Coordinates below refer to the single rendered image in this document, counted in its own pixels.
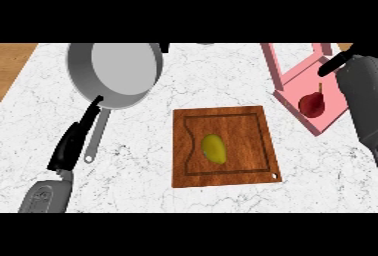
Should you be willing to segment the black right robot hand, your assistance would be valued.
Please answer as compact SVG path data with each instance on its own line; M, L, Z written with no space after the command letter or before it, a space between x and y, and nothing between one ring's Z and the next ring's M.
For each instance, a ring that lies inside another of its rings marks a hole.
M318 75L325 77L355 55L368 56L371 53L365 43L355 43L346 51L341 51L335 57L319 67Z

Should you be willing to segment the dark red pear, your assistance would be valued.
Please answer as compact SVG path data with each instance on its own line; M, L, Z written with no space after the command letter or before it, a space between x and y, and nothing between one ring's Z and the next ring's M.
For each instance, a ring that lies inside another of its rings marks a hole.
M318 91L306 95L298 101L298 110L300 113L307 118L318 118L325 111L325 100L322 88L318 88Z

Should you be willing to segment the pink open box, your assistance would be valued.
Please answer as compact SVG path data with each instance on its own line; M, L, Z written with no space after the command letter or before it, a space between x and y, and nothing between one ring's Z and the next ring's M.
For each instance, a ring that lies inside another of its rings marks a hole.
M275 84L273 96L298 119L307 130L319 136L347 111L347 102L338 88L335 73L318 76L319 67L332 55L329 43L313 43L312 55L287 71L281 71L272 43L262 43L262 50ZM307 118L298 109L300 99L315 92L322 92L325 111L316 118Z

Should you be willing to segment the brown wooden cutting board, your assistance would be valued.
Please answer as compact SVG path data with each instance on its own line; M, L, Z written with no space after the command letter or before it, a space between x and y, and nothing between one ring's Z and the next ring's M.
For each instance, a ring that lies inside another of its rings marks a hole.
M173 111L174 188L281 181L262 106Z

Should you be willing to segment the yellow-green pear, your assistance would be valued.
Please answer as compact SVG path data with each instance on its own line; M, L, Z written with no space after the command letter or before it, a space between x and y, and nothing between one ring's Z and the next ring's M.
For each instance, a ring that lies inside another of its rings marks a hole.
M208 134L201 141L201 150L205 158L217 163L226 163L226 146L219 135Z

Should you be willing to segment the grey metal frying pan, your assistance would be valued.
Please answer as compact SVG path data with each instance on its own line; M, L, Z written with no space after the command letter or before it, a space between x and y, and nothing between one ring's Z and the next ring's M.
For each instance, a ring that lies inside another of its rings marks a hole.
M163 52L157 43L71 43L67 67L81 96L104 100L95 115L95 130L84 162L96 157L112 110L133 107L148 96L163 72Z

